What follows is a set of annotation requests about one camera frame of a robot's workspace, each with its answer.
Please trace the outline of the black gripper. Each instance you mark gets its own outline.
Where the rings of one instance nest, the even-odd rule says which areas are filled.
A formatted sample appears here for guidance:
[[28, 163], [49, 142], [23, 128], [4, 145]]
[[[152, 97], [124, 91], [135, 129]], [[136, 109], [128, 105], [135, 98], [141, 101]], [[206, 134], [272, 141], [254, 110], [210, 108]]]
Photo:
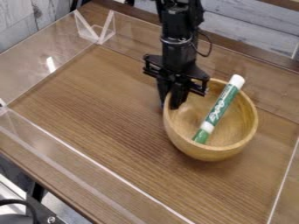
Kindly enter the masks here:
[[172, 92], [171, 109], [178, 109], [190, 92], [204, 96], [211, 77], [196, 66], [198, 39], [171, 41], [163, 38], [163, 54], [144, 55], [144, 74], [156, 79], [160, 102]]

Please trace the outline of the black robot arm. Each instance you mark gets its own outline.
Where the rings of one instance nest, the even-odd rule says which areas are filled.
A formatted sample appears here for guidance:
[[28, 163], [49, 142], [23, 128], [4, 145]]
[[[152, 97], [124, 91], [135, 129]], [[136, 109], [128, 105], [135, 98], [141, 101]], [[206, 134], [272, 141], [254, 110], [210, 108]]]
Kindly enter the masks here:
[[188, 93], [204, 96], [211, 77], [196, 65], [200, 24], [204, 21], [202, 0], [155, 0], [163, 26], [162, 55], [144, 55], [144, 73], [156, 79], [162, 103], [178, 109]]

